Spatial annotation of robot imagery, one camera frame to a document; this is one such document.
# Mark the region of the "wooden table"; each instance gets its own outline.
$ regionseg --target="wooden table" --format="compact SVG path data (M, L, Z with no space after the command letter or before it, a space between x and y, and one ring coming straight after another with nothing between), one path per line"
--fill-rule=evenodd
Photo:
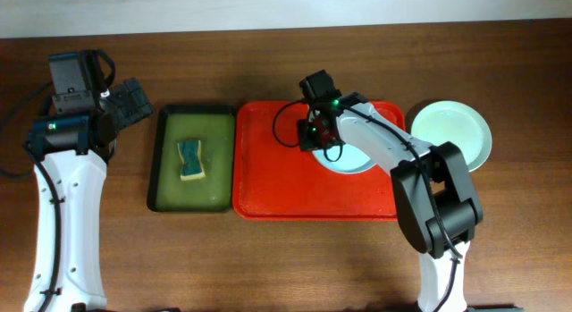
M489 123L473 173L484 221L467 256L470 305L572 307L572 20L391 25L0 40L2 116L50 79L47 57L102 47L118 79L170 103L295 99L326 69L342 91L403 110L452 99ZM2 135L3 167L29 168L20 144L40 101ZM101 201L108 308L358 310L415 301L416 252L396 223L250 222L146 207L156 117L122 132ZM21 310L33 272L33 179L0 180L0 310Z

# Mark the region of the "white wall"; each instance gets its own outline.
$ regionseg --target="white wall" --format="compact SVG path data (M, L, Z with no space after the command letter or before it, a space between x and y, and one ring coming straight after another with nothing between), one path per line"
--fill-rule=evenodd
M0 38L572 17L572 0L0 0Z

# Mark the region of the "white plate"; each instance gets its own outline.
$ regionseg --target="white plate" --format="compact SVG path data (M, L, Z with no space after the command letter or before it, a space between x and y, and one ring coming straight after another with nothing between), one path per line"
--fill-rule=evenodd
M484 118L468 105L435 102L415 117L411 135L435 146L450 141L463 153L468 170L480 167L491 154L492 135Z
M363 153L360 149L349 144L345 144L343 146L341 158L335 162L328 161L324 156L323 150L315 150L312 153L320 164L336 173L362 173L375 166L375 162L370 159L369 156ZM336 146L329 148L327 153L331 160L335 160L340 155L340 147Z

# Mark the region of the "sponge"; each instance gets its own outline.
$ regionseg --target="sponge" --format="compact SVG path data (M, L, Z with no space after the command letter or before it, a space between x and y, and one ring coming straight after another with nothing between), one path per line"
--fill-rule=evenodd
M177 143L177 149L182 161L181 180L191 181L205 178L205 168L200 159L201 141L185 140Z

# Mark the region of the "red tray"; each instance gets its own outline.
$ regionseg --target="red tray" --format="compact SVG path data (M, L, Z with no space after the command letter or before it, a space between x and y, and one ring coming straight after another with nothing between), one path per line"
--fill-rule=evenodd
M274 139L273 118L286 103L252 102L239 110L232 188L236 212L257 220L395 221L391 178L379 166L365 173L334 173L311 152L286 148ZM373 104L404 129L398 106ZM297 140L296 121L306 115L306 105L294 105L281 114L277 131L282 140Z

